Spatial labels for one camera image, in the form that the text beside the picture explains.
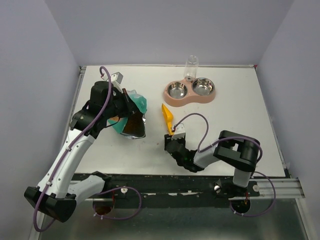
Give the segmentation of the teal dog food bag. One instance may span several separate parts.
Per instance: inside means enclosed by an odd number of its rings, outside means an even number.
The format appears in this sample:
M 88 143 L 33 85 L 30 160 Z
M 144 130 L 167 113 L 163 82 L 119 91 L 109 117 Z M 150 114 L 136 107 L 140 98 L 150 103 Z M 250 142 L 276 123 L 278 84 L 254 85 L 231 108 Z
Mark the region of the teal dog food bag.
M 129 98 L 137 106 L 138 111 L 131 116 L 119 118 L 118 116 L 107 120 L 108 127 L 112 127 L 118 134 L 132 140 L 146 137 L 145 113 L 147 112 L 147 99 L 138 94 L 136 90 L 129 90 Z

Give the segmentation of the yellow plastic scoop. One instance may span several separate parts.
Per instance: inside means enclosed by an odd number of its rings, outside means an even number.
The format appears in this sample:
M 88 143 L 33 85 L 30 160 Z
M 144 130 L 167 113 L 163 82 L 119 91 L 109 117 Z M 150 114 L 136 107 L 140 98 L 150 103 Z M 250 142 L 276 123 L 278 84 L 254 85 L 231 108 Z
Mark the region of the yellow plastic scoop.
M 172 136 L 175 131 L 174 125 L 173 125 L 174 116 L 171 113 L 171 111 L 166 107 L 166 105 L 163 103 L 161 104 L 161 112 L 164 118 L 165 125 L 167 127 L 168 134 Z

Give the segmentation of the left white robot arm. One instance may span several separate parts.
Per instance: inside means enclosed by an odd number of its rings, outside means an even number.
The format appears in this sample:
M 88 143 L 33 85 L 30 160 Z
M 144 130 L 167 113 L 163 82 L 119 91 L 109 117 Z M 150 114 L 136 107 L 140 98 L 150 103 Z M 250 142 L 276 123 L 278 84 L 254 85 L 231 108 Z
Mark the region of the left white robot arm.
M 128 118 L 137 112 L 139 108 L 125 88 L 105 80 L 95 82 L 90 99 L 73 115 L 65 142 L 53 165 L 37 186 L 29 186 L 24 192 L 35 212 L 64 223 L 72 216 L 77 204 L 86 198 L 96 194 L 107 197 L 111 185 L 99 172 L 94 172 L 75 189 L 70 187 L 70 182 L 87 150 L 108 127 L 108 120 Z

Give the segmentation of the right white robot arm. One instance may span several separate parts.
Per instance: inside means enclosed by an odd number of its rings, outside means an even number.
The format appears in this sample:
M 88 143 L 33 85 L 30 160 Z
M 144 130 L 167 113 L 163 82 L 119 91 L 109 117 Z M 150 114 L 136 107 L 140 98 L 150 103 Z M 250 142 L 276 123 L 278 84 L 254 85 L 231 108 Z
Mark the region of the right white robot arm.
M 187 149 L 185 136 L 175 137 L 166 134 L 164 150 L 178 166 L 192 173 L 203 171 L 218 161 L 234 167 L 230 191 L 236 196 L 247 192 L 250 177 L 263 155 L 257 139 L 228 130 L 221 131 L 219 138 L 201 151 Z

